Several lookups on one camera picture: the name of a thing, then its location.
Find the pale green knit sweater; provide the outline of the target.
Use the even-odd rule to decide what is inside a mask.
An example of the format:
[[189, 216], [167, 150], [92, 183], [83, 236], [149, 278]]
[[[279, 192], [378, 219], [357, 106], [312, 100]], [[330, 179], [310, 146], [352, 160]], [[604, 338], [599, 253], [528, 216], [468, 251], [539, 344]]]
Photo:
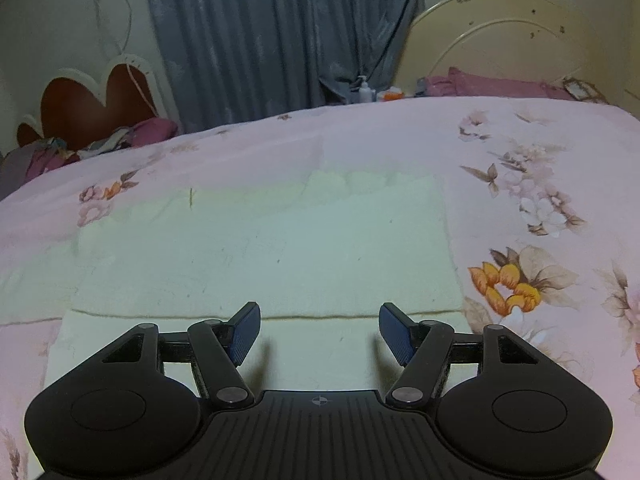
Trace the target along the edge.
[[70, 236], [1, 273], [1, 317], [60, 318], [50, 374], [137, 322], [178, 328], [262, 310], [248, 370], [262, 387], [371, 387], [394, 374], [376, 317], [392, 302], [465, 326], [437, 182], [317, 171], [252, 190], [90, 204]]

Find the purple clothes pile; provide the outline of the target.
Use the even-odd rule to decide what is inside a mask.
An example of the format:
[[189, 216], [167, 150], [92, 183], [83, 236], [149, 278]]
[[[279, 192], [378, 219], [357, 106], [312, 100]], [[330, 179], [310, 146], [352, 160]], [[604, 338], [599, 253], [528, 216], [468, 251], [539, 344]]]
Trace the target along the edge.
[[4, 200], [26, 183], [46, 172], [80, 160], [111, 153], [122, 148], [130, 148], [133, 137], [134, 130], [122, 128], [116, 130], [105, 140], [93, 142], [79, 151], [71, 151], [66, 148], [60, 138], [35, 141], [22, 148], [17, 148], [9, 154], [1, 156], [0, 198]]

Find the orange container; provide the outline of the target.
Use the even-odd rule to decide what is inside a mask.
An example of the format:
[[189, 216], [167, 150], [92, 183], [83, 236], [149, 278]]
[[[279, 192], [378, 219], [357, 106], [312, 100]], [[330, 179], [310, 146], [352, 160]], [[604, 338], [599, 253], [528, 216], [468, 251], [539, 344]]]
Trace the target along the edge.
[[381, 102], [402, 100], [404, 97], [405, 92], [396, 87], [388, 88], [378, 94], [378, 100]]

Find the white pump bottle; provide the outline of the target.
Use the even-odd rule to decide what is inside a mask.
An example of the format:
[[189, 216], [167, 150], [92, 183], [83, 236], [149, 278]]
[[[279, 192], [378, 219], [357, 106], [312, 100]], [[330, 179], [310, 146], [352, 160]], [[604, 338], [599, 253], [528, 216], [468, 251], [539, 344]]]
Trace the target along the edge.
[[360, 103], [372, 103], [375, 101], [375, 91], [370, 87], [366, 76], [358, 77], [358, 99]]

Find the magenta pillow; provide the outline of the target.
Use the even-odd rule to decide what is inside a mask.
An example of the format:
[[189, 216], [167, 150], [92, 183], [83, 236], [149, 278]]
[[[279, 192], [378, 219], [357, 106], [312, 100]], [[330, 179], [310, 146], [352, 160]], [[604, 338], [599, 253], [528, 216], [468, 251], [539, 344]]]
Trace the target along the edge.
[[509, 99], [552, 99], [608, 104], [603, 93], [588, 81], [564, 78], [559, 84], [542, 80], [485, 77], [451, 66], [444, 76], [416, 82], [415, 96], [498, 96]]

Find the red heart shaped headboard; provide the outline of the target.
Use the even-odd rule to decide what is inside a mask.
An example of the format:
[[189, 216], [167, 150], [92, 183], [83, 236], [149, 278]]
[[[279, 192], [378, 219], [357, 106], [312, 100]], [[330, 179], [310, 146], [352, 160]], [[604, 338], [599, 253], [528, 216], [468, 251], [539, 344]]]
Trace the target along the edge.
[[120, 128], [168, 116], [151, 64], [134, 54], [107, 63], [100, 78], [62, 68], [44, 86], [32, 114], [15, 129], [18, 146], [40, 139], [61, 139], [78, 151]]

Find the blue grey centre curtain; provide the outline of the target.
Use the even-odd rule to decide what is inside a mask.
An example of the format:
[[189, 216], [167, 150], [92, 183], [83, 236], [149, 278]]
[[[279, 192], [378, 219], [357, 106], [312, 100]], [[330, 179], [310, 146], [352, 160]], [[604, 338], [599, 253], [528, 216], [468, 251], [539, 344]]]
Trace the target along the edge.
[[357, 99], [390, 86], [423, 0], [148, 0], [183, 129]]

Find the cream round headboard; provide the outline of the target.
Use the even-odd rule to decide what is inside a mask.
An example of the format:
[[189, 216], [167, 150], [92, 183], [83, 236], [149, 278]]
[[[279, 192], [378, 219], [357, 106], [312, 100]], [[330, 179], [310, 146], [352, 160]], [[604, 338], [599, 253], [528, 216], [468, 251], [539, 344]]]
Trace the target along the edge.
[[616, 101], [613, 70], [582, 14], [551, 0], [442, 0], [412, 22], [393, 85], [406, 93], [451, 67], [489, 78], [575, 78]]

